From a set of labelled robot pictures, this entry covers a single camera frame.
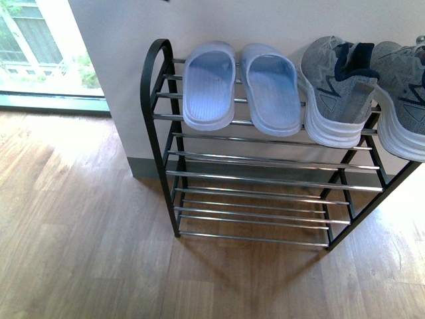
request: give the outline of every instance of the slide sandal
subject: slide sandal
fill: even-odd
[[[183,119],[196,130],[213,131],[234,116],[235,54],[222,41],[197,47],[186,60],[183,75]]]
[[[242,51],[240,67],[253,124],[272,136],[296,134],[301,105],[292,62],[268,45],[251,44]]]

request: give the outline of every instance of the curved rack end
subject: curved rack end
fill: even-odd
[[[143,65],[143,71],[141,73],[140,80],[140,103],[142,111],[150,111],[151,110],[151,79],[153,72],[153,65],[155,64],[155,59],[159,51],[163,51],[164,54],[164,62],[161,69],[165,69],[168,66],[173,66],[173,49],[171,47],[171,43],[168,39],[157,39],[155,40],[151,47],[149,48],[145,63]]]

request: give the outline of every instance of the gray sneaker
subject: gray sneaker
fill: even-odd
[[[338,37],[313,42],[301,60],[301,79],[310,102],[305,109],[309,137],[333,148],[352,148],[371,115],[378,72],[371,70],[374,44]]]
[[[412,161],[425,161],[425,37],[416,46],[379,43],[371,65],[381,78],[377,102],[381,105],[378,135],[390,153]]]

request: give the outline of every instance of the tree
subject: tree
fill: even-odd
[[[19,11],[21,7],[17,3],[17,0],[0,0],[0,9],[9,13]]]

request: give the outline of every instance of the shoelace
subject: shoelace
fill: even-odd
[[[335,35],[332,35],[332,36],[329,37],[329,40],[328,41],[326,41],[325,43],[323,43],[323,48],[333,49],[337,45],[340,45],[342,43],[343,43],[343,41],[339,37],[336,37]]]

